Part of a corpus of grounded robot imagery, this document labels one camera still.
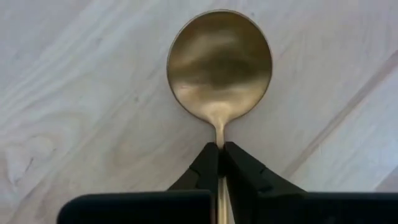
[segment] spoon handle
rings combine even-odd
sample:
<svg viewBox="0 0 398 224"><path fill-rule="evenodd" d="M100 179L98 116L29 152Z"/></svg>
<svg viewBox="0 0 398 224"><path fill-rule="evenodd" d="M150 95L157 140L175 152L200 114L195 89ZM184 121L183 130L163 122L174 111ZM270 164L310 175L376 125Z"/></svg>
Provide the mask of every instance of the spoon handle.
<svg viewBox="0 0 398 224"><path fill-rule="evenodd" d="M218 179L218 224L228 224L228 188L226 177Z"/></svg>
<svg viewBox="0 0 398 224"><path fill-rule="evenodd" d="M219 150L224 150L224 125L215 126L216 145ZM226 177L218 179L218 224L228 224L228 188Z"/></svg>

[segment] spoon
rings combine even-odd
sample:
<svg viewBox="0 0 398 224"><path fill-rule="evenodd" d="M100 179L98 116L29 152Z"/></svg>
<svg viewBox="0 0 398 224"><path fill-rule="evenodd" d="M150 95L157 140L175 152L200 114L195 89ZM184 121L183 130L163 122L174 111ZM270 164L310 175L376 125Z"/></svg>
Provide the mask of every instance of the spoon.
<svg viewBox="0 0 398 224"><path fill-rule="evenodd" d="M210 11L189 21L175 38L167 79L178 102L212 124L216 145L224 147L224 127L249 112L271 80L267 40L253 21L229 10ZM228 189L219 180L218 223L228 222Z"/></svg>

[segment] spoon bowl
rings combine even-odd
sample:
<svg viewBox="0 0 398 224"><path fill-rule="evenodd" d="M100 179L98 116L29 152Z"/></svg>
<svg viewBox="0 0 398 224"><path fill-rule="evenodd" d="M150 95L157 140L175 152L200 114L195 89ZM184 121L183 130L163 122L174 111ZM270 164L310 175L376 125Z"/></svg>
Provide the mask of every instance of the spoon bowl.
<svg viewBox="0 0 398 224"><path fill-rule="evenodd" d="M260 101L271 73L267 40L250 19L234 11L193 18L175 38L167 62L174 96L215 127L220 148L224 126Z"/></svg>

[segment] light wooden table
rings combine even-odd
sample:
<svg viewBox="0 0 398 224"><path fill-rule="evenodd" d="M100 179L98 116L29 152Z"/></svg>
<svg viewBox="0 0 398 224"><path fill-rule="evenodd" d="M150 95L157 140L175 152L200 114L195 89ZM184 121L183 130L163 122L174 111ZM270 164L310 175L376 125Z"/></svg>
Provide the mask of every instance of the light wooden table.
<svg viewBox="0 0 398 224"><path fill-rule="evenodd" d="M0 223L173 183L214 134L174 100L167 52L220 8L253 19L274 58L226 140L306 190L398 190L396 0L3 0Z"/></svg>

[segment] metal spoon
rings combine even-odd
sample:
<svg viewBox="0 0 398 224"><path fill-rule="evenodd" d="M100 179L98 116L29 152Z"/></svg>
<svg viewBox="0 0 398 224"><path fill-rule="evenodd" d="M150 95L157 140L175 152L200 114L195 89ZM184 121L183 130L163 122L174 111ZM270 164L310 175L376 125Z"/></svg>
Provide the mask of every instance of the metal spoon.
<svg viewBox="0 0 398 224"><path fill-rule="evenodd" d="M253 21L234 11L210 11L189 21L167 61L174 96L191 114L212 124L223 150L225 125L250 111L271 80L267 40ZM219 180L218 223L228 222L226 179Z"/></svg>

